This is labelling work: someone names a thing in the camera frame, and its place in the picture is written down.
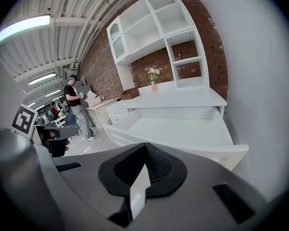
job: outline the black t-shirt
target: black t-shirt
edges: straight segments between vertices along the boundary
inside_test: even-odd
[[[64,96],[66,96],[67,94],[71,95],[72,97],[76,97],[77,96],[75,91],[74,91],[74,89],[70,85],[66,85],[64,87],[63,93],[64,93]],[[81,105],[79,99],[73,100],[73,101],[67,101],[67,104],[68,104],[68,106],[72,106],[72,107],[74,107],[76,105]]]

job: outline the white countertop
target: white countertop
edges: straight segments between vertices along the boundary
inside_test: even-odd
[[[101,102],[101,103],[99,103],[99,104],[97,104],[95,106],[86,108],[86,110],[97,110],[98,108],[101,108],[101,107],[103,107],[103,106],[105,106],[105,105],[107,105],[107,104],[109,104],[111,102],[114,102],[114,101],[118,100],[118,99],[119,98],[113,98],[113,99],[105,100],[105,101],[103,101],[103,102]]]
[[[107,109],[176,108],[226,106],[227,102],[211,88],[198,87],[182,90],[157,90],[122,100]]]

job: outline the ceiling light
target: ceiling light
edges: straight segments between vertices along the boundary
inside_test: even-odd
[[[32,104],[30,104],[30,105],[28,105],[28,107],[31,107],[32,105],[34,105],[35,103],[32,103]]]
[[[35,111],[37,111],[37,110],[39,110],[40,108],[43,108],[43,107],[44,107],[44,105],[42,105],[39,108],[35,109]]]
[[[38,83],[38,82],[40,82],[40,81],[42,81],[42,80],[45,80],[45,79],[48,79],[48,78],[51,78],[51,77],[54,77],[54,76],[56,76],[55,73],[52,73],[52,74],[49,74],[49,75],[45,75],[45,76],[43,76],[43,77],[41,77],[41,78],[38,78],[38,79],[35,79],[35,80],[30,81],[28,84],[29,84],[29,85],[33,85],[33,84],[35,84],[35,83]]]
[[[53,94],[55,94],[55,93],[57,93],[57,92],[60,92],[61,90],[56,90],[56,91],[54,91],[54,92],[52,92],[52,93],[49,93],[49,94],[47,94],[45,97],[49,97],[49,96],[51,96],[51,95],[53,95]]]
[[[33,28],[33,27],[49,25],[49,23],[50,23],[49,14],[36,16],[36,17],[32,17],[23,21],[16,22],[0,31],[0,42],[15,33],[18,33],[18,32]]]

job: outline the glass cabinet door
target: glass cabinet door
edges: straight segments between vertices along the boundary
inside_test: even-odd
[[[107,33],[112,55],[117,63],[129,54],[119,17],[107,28]]]

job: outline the man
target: man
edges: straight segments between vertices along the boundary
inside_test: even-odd
[[[94,135],[97,134],[97,132],[92,132],[92,130],[90,129],[87,114],[85,114],[84,109],[81,107],[80,100],[82,98],[80,96],[77,96],[73,89],[73,86],[76,84],[77,80],[79,80],[79,78],[76,75],[71,75],[68,78],[68,83],[63,89],[64,96],[73,114],[78,118],[77,124],[79,125],[80,130],[85,136],[85,139],[87,141],[93,141],[95,140]]]
[[[56,103],[52,102],[52,114],[53,114],[53,118],[56,120],[59,118],[59,111],[56,108]]]
[[[43,119],[42,120],[43,124],[47,127],[47,125],[49,124],[49,120],[48,120],[47,116],[45,115],[45,113],[43,111],[41,111],[41,112],[39,112],[39,116],[41,119]]]

